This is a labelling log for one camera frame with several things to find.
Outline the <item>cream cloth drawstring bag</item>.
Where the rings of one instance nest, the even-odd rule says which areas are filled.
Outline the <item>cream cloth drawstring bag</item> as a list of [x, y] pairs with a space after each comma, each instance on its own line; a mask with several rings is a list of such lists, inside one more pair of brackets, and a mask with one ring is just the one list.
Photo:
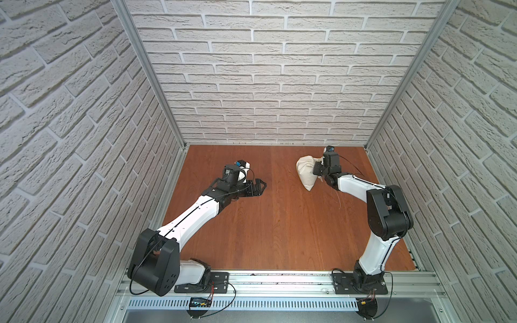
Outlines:
[[296, 171], [300, 178], [300, 181], [303, 185], [303, 187], [307, 191], [311, 191], [316, 183], [316, 179], [318, 178], [317, 175], [313, 174], [315, 165], [317, 163], [321, 163], [323, 161], [323, 158], [315, 158], [312, 156], [304, 156], [301, 157], [296, 162]]

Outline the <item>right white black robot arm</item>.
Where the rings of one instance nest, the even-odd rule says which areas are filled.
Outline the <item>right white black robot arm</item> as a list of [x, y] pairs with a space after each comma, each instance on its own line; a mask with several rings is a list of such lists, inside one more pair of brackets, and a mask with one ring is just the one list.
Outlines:
[[336, 191], [367, 205], [370, 237], [353, 272], [355, 288], [366, 289], [382, 282], [386, 262], [397, 243], [413, 228], [413, 218], [401, 187], [376, 184], [345, 173], [340, 158], [333, 146], [326, 147], [323, 160], [316, 163], [313, 174], [322, 176]]

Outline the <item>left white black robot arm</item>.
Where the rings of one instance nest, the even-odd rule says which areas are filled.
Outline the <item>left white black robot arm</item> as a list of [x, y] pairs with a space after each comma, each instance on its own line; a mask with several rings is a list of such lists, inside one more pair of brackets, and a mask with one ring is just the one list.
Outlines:
[[212, 277], [211, 267], [196, 259], [182, 261], [180, 253], [186, 243], [231, 202], [264, 193], [267, 184], [259, 178], [247, 178], [251, 171], [250, 164], [244, 160], [226, 165], [222, 176], [176, 219], [157, 230], [142, 231], [127, 269], [130, 284], [137, 283], [157, 296], [165, 296], [171, 290], [212, 292], [220, 280]]

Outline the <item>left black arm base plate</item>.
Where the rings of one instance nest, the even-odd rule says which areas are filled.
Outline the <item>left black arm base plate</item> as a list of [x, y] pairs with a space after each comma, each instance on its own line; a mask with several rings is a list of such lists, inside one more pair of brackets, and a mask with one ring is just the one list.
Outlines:
[[229, 286], [229, 272], [210, 272], [204, 274], [199, 283], [175, 285], [177, 294], [226, 294]]

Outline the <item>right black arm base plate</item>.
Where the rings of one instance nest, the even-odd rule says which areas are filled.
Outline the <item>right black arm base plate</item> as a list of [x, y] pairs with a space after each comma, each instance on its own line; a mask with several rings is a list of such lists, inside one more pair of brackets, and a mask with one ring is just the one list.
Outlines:
[[353, 273], [332, 273], [331, 278], [337, 295], [357, 296], [375, 293], [376, 295], [385, 296], [389, 294], [385, 280], [378, 278], [377, 275], [373, 279], [367, 279], [365, 282], [357, 278]]

